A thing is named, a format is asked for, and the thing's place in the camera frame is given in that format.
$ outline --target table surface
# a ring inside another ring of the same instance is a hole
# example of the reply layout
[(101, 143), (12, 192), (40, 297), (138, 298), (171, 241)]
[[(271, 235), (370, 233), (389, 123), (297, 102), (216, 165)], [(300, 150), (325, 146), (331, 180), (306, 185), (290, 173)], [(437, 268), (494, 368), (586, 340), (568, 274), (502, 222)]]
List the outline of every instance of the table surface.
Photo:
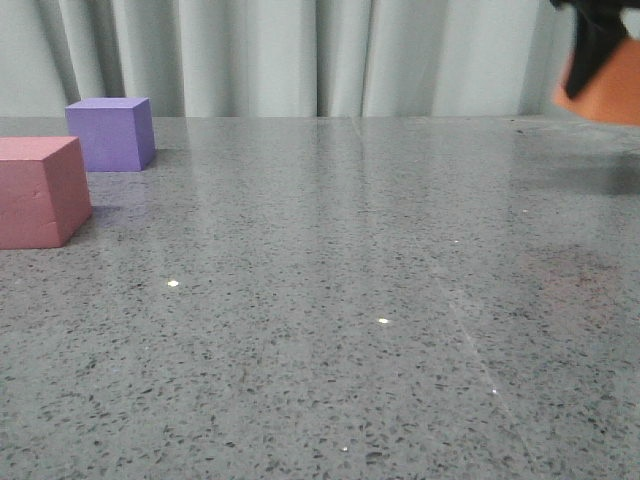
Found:
[(154, 128), (0, 251), (0, 478), (639, 478), (638, 130)]

